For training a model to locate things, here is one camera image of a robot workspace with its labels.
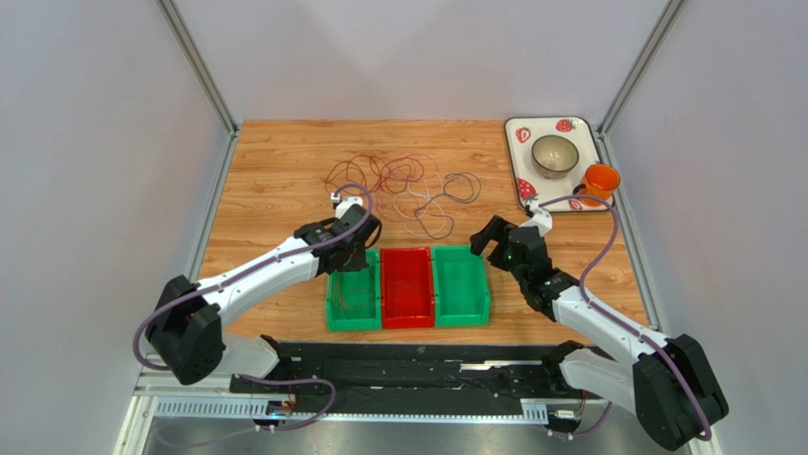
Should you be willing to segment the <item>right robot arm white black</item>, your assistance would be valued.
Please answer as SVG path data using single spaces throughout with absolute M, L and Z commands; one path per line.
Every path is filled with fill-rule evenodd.
M 598 355 L 576 342 L 561 344 L 542 360 L 550 388 L 590 391 L 632 412 L 669 451 L 709 440 L 713 425 L 727 417 L 728 403 L 701 344 L 654 331 L 597 299 L 582 279 L 553 265 L 540 225 L 493 216 L 469 243 L 474 255 L 494 243 L 489 263 L 514 278 L 534 311 L 602 350 Z

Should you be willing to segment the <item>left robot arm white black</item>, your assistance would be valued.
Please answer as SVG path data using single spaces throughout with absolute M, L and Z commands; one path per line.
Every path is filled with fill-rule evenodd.
M 160 358 L 154 370 L 183 386 L 213 373 L 228 349 L 224 330 L 253 306 L 323 274 L 360 271 L 381 221 L 360 204 L 341 216 L 296 229 L 268 253 L 218 276 L 191 282 L 184 275 L 163 287 L 154 312 L 136 332 Z

